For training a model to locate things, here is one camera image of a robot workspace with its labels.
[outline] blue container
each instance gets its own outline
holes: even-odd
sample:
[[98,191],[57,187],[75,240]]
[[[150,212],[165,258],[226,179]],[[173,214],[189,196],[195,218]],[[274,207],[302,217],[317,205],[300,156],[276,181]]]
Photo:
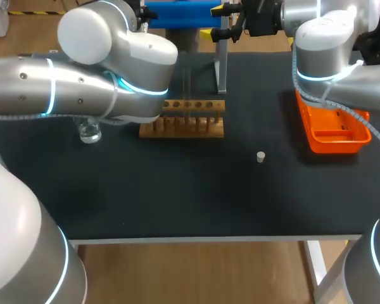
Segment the blue container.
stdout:
[[220,1],[172,1],[145,2],[145,5],[158,13],[159,18],[152,20],[152,29],[200,29],[220,27],[221,18],[213,18],[211,9]]

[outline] floor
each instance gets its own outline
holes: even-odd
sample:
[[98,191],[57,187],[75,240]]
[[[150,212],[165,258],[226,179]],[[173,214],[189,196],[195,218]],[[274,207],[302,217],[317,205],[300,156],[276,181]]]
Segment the floor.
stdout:
[[[59,11],[60,0],[10,0],[15,11]],[[73,8],[75,0],[65,0]],[[59,16],[11,16],[0,56],[59,49]],[[243,35],[230,51],[289,51],[280,32],[273,37]],[[200,51],[213,51],[207,41]],[[342,241],[322,242],[327,267]],[[97,245],[84,248],[88,304],[308,304],[313,303],[301,243],[210,243]],[[345,303],[342,298],[334,304]]]

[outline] black tabletop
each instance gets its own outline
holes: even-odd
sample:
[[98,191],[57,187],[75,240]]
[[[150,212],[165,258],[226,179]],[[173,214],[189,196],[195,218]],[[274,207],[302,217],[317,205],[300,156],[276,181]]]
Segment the black tabletop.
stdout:
[[[213,96],[212,55],[192,61],[192,96]],[[181,67],[171,97],[181,95]],[[223,139],[140,139],[71,119],[0,122],[0,153],[70,239],[361,234],[380,216],[380,143],[310,152],[291,54],[230,54]],[[371,114],[380,131],[380,115]],[[263,163],[256,154],[266,153]]]

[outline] metal stand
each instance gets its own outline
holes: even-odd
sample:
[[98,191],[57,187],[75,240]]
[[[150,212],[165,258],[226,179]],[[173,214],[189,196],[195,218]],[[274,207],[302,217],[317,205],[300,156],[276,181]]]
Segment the metal stand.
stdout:
[[[221,17],[221,29],[228,29],[229,17]],[[227,58],[228,58],[228,41],[221,40],[215,45],[215,77],[217,79],[218,94],[227,92]]]
[[319,241],[304,242],[312,284],[314,286],[315,304],[330,303],[341,290],[343,290],[346,296],[347,303],[353,304],[346,289],[344,273],[345,259],[354,243],[354,241],[350,241],[346,245],[331,269],[327,272]]

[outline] orange plastic tray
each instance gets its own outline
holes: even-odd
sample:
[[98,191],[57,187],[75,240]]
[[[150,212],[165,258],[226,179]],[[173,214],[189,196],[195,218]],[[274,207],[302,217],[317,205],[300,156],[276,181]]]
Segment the orange plastic tray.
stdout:
[[[371,133],[358,120],[342,110],[325,110],[307,106],[296,92],[311,150],[318,154],[353,154],[368,144]],[[369,121],[369,113],[356,110]]]

